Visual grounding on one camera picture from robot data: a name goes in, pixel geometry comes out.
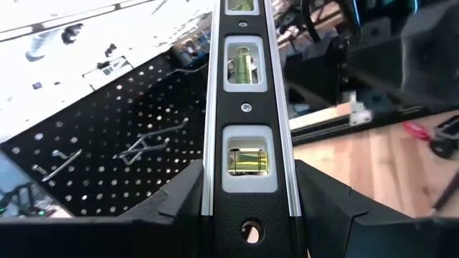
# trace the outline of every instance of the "hole in level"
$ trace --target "hole in level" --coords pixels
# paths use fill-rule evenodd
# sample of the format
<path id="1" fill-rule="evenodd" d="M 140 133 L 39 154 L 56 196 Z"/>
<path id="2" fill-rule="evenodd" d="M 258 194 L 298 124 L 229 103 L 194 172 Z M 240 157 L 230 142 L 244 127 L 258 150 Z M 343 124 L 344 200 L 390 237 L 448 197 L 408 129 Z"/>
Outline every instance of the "hole in level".
<path id="1" fill-rule="evenodd" d="M 256 244 L 263 238 L 263 228 L 253 220 L 246 221 L 241 228 L 242 238 L 250 244 Z"/>

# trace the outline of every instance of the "red tool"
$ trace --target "red tool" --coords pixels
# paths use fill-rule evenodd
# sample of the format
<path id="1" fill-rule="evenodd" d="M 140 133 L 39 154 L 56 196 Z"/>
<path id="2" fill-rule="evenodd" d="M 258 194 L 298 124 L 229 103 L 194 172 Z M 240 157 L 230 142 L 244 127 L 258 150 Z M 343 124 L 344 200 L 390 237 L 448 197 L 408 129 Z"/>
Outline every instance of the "red tool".
<path id="1" fill-rule="evenodd" d="M 413 122 L 403 122 L 402 125 L 404 130 L 416 139 L 425 141 L 430 141 L 432 139 L 425 127 L 422 125 L 418 125 Z"/>

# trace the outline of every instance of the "spirit level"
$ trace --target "spirit level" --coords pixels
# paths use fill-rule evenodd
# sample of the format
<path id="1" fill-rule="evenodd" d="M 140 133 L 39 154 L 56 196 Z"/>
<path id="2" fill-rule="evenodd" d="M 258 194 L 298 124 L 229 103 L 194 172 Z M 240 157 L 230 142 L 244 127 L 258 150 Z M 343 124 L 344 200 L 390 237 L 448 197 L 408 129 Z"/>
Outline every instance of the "spirit level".
<path id="1" fill-rule="evenodd" d="M 269 0 L 221 0 L 212 17 L 202 216 L 212 222 L 214 257 L 293 257 L 301 238 L 271 6 Z M 227 241 L 242 239 L 247 221 L 262 227 L 263 241 Z"/>

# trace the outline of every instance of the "pegboard hole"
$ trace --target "pegboard hole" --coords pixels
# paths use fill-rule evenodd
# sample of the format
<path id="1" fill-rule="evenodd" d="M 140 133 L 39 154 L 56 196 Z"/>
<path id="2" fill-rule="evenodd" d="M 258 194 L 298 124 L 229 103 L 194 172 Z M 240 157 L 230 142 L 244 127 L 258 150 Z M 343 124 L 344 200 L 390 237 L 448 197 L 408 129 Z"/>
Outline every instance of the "pegboard hole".
<path id="1" fill-rule="evenodd" d="M 43 139 L 43 133 L 38 133 L 38 134 L 36 134 L 34 138 L 35 138 L 35 140 L 41 140 L 41 139 Z"/>
<path id="2" fill-rule="evenodd" d="M 256 244 L 263 238 L 264 231 L 258 222 L 249 220 L 242 225 L 241 234 L 244 241 Z"/>
<path id="3" fill-rule="evenodd" d="M 21 152 L 21 148 L 20 147 L 14 147 L 12 150 L 11 150 L 14 154 L 19 154 Z"/>

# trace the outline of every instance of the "black cable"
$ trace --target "black cable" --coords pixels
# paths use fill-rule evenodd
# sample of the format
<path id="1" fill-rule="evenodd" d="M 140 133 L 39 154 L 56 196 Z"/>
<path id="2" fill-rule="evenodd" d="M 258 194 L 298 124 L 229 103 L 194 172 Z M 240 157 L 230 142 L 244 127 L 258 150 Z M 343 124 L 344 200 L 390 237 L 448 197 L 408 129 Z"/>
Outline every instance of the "black cable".
<path id="1" fill-rule="evenodd" d="M 303 21 L 306 24 L 306 28 L 308 28 L 308 32 L 313 41 L 319 42 L 321 38 L 319 37 L 313 20 L 311 19 L 311 12 L 309 11 L 309 0 L 301 1 L 301 16 L 303 17 Z"/>

